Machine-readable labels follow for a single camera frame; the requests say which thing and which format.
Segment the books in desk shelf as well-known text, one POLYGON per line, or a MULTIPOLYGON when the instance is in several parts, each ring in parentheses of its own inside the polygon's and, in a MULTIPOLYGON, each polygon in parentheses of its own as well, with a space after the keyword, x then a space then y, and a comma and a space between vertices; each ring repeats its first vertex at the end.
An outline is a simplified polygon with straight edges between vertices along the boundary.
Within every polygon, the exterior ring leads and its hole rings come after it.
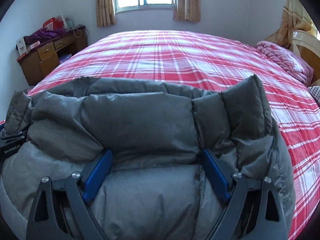
POLYGON ((59 57, 59 63, 62 64, 63 62, 67 61, 72 57, 72 54, 66 54, 59 57))

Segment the red plaid bed sheet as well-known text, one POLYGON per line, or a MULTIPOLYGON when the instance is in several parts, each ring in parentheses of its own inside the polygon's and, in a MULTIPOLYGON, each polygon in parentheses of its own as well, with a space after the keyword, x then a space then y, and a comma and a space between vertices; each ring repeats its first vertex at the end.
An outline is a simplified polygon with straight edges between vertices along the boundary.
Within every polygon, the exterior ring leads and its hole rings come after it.
POLYGON ((319 204, 319 105, 307 87, 257 48, 189 31, 127 31, 78 52, 38 82, 34 95, 82 76, 181 83, 221 91, 261 79, 293 165, 296 206, 290 239, 307 231, 319 204))

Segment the wooden headboard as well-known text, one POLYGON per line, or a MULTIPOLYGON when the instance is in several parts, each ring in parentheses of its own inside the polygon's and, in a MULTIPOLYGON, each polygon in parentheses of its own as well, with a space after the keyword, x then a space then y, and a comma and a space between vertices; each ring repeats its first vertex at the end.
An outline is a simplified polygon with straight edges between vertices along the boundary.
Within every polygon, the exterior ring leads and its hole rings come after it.
POLYGON ((319 86, 319 40, 305 31, 295 30, 291 50, 313 68, 311 86, 319 86))

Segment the beige curtain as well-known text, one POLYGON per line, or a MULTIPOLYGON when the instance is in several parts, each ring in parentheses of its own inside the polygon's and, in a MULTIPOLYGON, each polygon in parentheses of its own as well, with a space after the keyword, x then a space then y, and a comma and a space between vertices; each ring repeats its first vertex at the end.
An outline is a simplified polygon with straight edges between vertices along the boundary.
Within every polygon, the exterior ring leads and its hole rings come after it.
POLYGON ((175 0, 174 20, 199 23, 201 0, 175 0))
POLYGON ((95 0, 97 27, 108 27, 116 24, 114 0, 95 0))

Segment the white carton on desk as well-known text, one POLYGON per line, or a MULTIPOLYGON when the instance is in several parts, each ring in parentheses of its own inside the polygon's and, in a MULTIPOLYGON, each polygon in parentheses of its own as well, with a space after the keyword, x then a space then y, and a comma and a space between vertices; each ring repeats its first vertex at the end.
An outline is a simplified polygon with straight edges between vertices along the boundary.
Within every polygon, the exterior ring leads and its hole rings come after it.
POLYGON ((24 37, 20 37, 16 42, 17 50, 20 56, 27 52, 27 46, 24 41, 24 37))

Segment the purple garment on desk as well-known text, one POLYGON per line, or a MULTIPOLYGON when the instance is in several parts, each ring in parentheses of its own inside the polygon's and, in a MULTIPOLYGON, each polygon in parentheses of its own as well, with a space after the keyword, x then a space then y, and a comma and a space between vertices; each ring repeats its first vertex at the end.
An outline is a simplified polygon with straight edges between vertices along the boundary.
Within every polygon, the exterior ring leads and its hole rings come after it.
POLYGON ((33 44, 37 41, 40 43, 46 42, 48 40, 51 40, 52 38, 61 36, 64 34, 66 31, 65 29, 56 29, 56 30, 47 30, 46 28, 41 28, 34 32, 33 34, 29 36, 24 36, 23 39, 26 44, 33 44))

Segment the grey puffer jacket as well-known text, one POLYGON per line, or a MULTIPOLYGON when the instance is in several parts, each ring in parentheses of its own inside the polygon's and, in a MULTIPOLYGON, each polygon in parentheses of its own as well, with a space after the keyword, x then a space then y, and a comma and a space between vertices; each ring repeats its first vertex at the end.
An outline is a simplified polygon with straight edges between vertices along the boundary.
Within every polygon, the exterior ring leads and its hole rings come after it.
POLYGON ((208 239, 225 206, 202 167, 205 149, 249 179, 272 179, 289 236, 293 167, 256 75, 221 92, 81 77, 16 92, 4 125, 4 135, 29 128, 1 165, 2 239, 26 239, 43 177, 66 179, 103 150, 113 165, 89 208, 107 239, 208 239))

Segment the striped pillow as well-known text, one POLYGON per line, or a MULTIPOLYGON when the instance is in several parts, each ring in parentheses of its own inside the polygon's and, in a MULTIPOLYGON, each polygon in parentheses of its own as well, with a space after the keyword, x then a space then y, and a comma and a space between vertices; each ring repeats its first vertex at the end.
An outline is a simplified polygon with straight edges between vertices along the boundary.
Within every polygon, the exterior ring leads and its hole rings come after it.
POLYGON ((308 87, 308 91, 318 103, 318 105, 320 105, 320 86, 310 86, 308 87))

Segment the pink folded blanket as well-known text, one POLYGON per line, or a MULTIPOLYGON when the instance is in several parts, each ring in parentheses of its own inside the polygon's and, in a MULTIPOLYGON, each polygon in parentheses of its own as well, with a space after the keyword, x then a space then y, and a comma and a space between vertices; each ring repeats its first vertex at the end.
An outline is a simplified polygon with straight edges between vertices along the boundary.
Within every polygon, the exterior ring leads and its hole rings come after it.
POLYGON ((257 50, 278 64, 287 74, 309 87, 313 68, 292 51, 268 41, 257 43, 257 50))

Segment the yellow drape by headboard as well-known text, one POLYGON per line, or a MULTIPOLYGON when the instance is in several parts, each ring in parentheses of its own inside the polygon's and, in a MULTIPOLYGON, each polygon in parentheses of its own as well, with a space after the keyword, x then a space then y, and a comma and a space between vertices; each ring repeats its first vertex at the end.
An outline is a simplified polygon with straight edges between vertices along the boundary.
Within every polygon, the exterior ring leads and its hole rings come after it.
POLYGON ((296 30, 317 37, 318 30, 299 0, 285 0, 279 29, 266 40, 282 47, 289 47, 296 30))

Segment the red box on desk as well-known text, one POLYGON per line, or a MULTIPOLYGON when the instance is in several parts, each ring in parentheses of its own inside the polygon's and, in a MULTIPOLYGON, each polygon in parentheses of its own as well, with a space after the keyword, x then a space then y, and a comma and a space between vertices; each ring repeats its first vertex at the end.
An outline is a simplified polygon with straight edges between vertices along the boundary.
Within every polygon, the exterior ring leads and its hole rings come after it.
POLYGON ((46 22, 44 22, 43 27, 46 30, 57 30, 57 29, 63 29, 63 22, 61 20, 58 20, 57 18, 50 18, 46 22))

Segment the right beige curtain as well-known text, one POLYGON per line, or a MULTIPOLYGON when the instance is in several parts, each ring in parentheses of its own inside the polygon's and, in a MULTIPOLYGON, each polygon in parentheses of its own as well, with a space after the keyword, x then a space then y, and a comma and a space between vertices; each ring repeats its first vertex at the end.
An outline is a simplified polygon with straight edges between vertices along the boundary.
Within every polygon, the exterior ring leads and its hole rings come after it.
POLYGON ((174 20, 199 23, 201 0, 175 0, 174 20))

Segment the left beige curtain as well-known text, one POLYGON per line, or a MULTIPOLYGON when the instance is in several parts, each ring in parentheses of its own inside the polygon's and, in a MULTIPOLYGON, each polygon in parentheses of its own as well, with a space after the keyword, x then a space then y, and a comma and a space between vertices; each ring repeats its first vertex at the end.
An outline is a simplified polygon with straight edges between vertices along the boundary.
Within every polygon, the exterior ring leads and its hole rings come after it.
POLYGON ((108 27, 116 24, 114 0, 95 0, 97 27, 108 27))

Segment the brown wooden desk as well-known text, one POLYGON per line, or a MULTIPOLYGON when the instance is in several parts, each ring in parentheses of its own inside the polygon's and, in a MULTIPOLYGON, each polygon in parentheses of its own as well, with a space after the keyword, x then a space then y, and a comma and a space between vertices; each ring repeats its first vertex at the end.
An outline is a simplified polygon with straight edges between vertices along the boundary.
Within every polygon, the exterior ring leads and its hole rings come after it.
POLYGON ((61 57, 73 56, 87 46, 87 29, 84 25, 78 25, 31 49, 20 56, 17 62, 28 85, 35 86, 60 65, 61 57))

